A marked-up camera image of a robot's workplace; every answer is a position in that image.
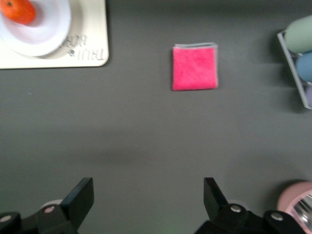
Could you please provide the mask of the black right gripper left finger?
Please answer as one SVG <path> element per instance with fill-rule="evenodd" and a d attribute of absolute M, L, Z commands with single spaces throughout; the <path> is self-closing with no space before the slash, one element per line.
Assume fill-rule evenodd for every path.
<path fill-rule="evenodd" d="M 76 234 L 93 203 L 93 179 L 85 177 L 63 200 L 50 201 L 37 212 L 38 233 Z"/>

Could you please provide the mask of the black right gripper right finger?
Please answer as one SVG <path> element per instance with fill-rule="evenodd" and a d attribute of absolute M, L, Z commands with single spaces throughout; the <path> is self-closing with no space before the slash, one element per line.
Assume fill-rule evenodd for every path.
<path fill-rule="evenodd" d="M 229 203 L 212 177 L 204 178 L 203 201 L 209 220 L 197 234 L 265 234 L 263 218 L 243 206 Z"/>

